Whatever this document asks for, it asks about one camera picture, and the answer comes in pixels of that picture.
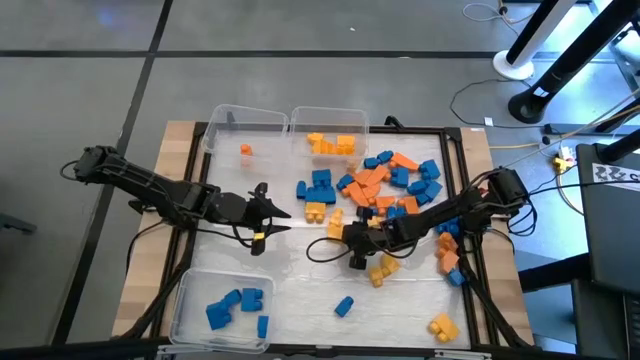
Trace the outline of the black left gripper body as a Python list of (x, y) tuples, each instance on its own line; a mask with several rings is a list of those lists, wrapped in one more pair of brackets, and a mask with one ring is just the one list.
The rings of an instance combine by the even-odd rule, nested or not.
[(263, 222), (260, 200), (255, 193), (249, 198), (223, 192), (214, 196), (214, 221), (221, 224), (254, 228)]

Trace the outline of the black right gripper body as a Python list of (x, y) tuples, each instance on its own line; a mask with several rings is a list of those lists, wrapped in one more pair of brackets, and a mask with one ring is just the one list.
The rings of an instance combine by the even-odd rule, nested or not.
[(379, 228), (369, 228), (367, 235), (383, 249), (405, 249), (418, 241), (418, 230), (409, 218), (384, 221)]

